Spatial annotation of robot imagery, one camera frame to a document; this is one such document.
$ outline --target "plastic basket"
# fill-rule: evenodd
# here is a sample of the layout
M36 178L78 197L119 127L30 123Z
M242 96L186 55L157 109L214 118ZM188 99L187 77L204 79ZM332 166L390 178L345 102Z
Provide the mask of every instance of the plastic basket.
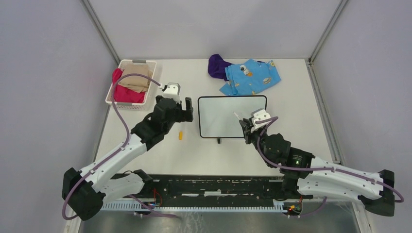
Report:
M150 60L121 60L118 68L121 69L121 70L124 70L124 68L128 64L134 64L136 66L147 65L149 67L149 70L151 72L153 72L152 79L154 79L156 81L159 81L160 75L157 75L157 73L156 73L156 66L157 66L156 61L150 61ZM107 92L107 96L106 96L106 103L108 103L109 105L112 105L112 88L113 88L113 84L110 85L109 91ZM153 101L155 99L156 90L157 90L157 85L154 84L153 82L150 82L149 88L148 88L146 94L144 95L143 103L126 103L126 102L116 102L115 101L115 105L118 109L147 111L153 104Z

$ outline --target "cartoon print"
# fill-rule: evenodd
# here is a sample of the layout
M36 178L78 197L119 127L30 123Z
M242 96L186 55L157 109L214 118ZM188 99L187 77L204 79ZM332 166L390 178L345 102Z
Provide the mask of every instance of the cartoon print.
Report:
M269 84L271 80L272 80L272 77L269 76L263 80L263 84Z
M244 73L246 76L252 76L252 75L253 75L253 73L250 72L250 70L248 70L245 65L241 65L241 66L240 66L240 70L243 71L243 73Z

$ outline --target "white table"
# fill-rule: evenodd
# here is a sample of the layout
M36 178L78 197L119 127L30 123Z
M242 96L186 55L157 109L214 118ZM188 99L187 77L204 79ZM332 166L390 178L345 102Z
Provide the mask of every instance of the white table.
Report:
M242 63L246 60L227 60ZM274 60L282 79L277 85L260 95L268 98L267 111L279 116L268 134L281 133L292 146L309 151L327 161L332 161L322 126L315 95L303 59ZM278 169L266 166L252 145L244 139L203 139L199 136L197 99L200 96L221 96L223 80L207 73L207 60L158 60L160 82L176 82L181 86L180 97L192 98L193 122L175 123L165 139L150 151L134 159L120 172L143 169L152 174L191 175L256 175L277 176ZM125 130L112 107L98 148L101 158L125 138ZM120 110L129 129L139 123L150 111ZM183 131L183 140L178 134Z

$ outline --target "beige cloth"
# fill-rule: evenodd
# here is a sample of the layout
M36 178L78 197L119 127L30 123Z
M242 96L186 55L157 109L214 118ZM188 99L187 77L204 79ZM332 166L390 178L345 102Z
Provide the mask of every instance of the beige cloth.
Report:
M125 66L122 76L126 74L143 74L148 77L152 77L153 73L149 70L147 65L134 65L128 64ZM130 90L136 91L137 93L146 92L148 90L150 81L141 76L130 76L122 79L119 85L129 88Z

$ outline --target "clothing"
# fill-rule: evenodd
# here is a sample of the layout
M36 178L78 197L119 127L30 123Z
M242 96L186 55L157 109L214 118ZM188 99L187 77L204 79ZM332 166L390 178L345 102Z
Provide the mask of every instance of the clothing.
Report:
M267 63L249 59L244 64L225 68L229 80L220 91L227 96L249 96L260 93L280 82L273 61Z
M115 69L112 74L112 84L119 80L122 74L123 71L121 69ZM137 93L136 91L130 90L119 84L116 86L116 90L114 90L114 100L117 102L143 103L144 95L145 92Z
M232 65L230 62L225 62L223 58L218 55L214 54L209 58L209 65L207 66L207 72L213 78L223 79L228 81L226 78L225 68Z
M149 70L147 65L135 65L135 64L128 64L124 67L123 75L126 74L143 74L148 77L152 77L153 73ZM146 92L148 90L150 81L141 77L141 76L130 76L124 78L119 82L119 85L129 88L130 90L140 92Z

